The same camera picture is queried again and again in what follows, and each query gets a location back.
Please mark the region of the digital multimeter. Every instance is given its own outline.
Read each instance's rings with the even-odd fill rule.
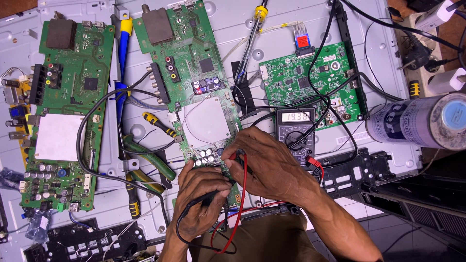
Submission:
[[[315,123],[314,107],[278,109],[275,113],[276,138],[288,147],[303,138],[306,131]],[[290,148],[290,151],[298,163],[307,170],[306,156],[314,157],[314,132]]]

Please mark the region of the thinner can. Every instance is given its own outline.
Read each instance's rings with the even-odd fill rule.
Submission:
[[[375,141],[455,151],[466,149],[465,94],[381,104],[370,115],[366,129]]]

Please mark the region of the hand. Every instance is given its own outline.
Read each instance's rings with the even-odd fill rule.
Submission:
[[[195,198],[206,193],[219,190],[208,207],[201,206],[202,202],[194,205],[180,222],[178,231],[183,239],[191,241],[207,231],[219,218],[220,211],[230,193],[231,186],[228,178],[222,176],[219,167],[203,167],[193,169],[194,162],[189,160],[178,176],[178,197],[176,198],[173,220],[169,225],[171,234],[176,236],[176,223],[186,205]]]
[[[315,178],[298,164],[286,145],[255,126],[238,132],[221,157],[240,185],[243,185],[244,169],[238,162],[229,160],[238,149],[246,153],[247,166],[253,171],[247,174],[249,193],[302,206],[312,193],[319,192]]]

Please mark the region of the tv main board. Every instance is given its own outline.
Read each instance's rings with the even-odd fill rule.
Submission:
[[[313,85],[321,94],[328,94],[346,78],[356,71],[350,68],[344,43],[336,43],[322,48],[319,57],[311,69],[310,78]],[[309,66],[315,55],[298,58],[296,55],[288,55],[259,64],[262,80],[268,99],[296,103],[307,97],[316,95],[308,81]],[[331,105],[346,123],[362,120],[358,97],[355,88],[357,81],[350,82],[346,87],[331,95]],[[283,105],[278,102],[270,102],[270,105]],[[323,102],[317,104],[315,119],[324,112],[326,105]],[[317,129],[325,129],[341,125],[331,111],[325,116]]]
[[[196,167],[221,166],[231,178],[220,156],[241,123],[203,1],[187,0],[168,10],[142,8],[133,27],[142,53],[152,58],[152,86],[159,103],[168,106],[185,161],[193,159]],[[240,204],[236,184],[228,201]]]
[[[93,208],[96,178],[81,170],[76,156],[77,129],[94,104],[107,94],[114,26],[66,19],[44,22],[31,90],[25,103],[37,106],[32,126],[24,207],[70,212]],[[105,103],[86,123],[82,134],[84,162],[97,170]]]

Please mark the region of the yellow black handle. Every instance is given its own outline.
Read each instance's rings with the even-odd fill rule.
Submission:
[[[409,82],[409,96],[411,99],[418,99],[420,94],[419,81],[413,80]]]
[[[173,131],[171,128],[166,127],[156,116],[152,115],[151,113],[144,112],[143,113],[144,119],[149,122],[151,125],[154,125],[167,133],[167,135],[174,138],[176,136],[176,132]]]
[[[131,175],[126,175],[126,180],[131,181]],[[136,188],[133,185],[126,184],[126,191],[130,197],[130,213],[132,219],[138,219],[141,216],[139,211],[139,201],[136,196]]]

